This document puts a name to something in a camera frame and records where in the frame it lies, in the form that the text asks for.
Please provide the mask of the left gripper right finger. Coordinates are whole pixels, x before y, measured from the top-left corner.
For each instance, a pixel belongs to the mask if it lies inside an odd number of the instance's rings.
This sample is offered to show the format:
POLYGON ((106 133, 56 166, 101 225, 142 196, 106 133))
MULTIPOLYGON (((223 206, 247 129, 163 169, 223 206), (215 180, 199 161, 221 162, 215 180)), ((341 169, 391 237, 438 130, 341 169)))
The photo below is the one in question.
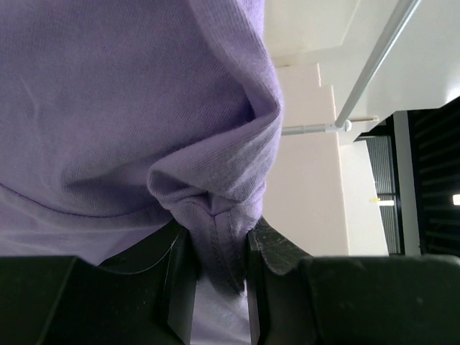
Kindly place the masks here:
POLYGON ((457 257, 312 257, 260 220, 247 268, 253 344, 459 342, 457 257))

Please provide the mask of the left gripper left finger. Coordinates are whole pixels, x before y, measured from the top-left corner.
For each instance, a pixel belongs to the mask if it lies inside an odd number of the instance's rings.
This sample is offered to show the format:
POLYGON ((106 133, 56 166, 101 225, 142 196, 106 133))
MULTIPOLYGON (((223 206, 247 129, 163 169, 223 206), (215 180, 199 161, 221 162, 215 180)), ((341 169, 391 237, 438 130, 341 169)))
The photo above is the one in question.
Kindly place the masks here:
POLYGON ((1 259, 3 344, 189 344, 190 235, 166 226, 99 266, 78 257, 1 259))

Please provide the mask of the purple t shirt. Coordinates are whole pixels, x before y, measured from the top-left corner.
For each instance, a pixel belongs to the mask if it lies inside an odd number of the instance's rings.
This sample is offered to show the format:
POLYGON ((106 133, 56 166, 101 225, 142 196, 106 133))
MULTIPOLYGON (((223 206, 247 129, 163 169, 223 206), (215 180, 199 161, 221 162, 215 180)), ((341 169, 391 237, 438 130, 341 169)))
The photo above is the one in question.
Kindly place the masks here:
POLYGON ((1 255, 93 264, 170 221, 193 344, 250 342, 247 233, 282 126, 263 1, 3 1, 1 255))

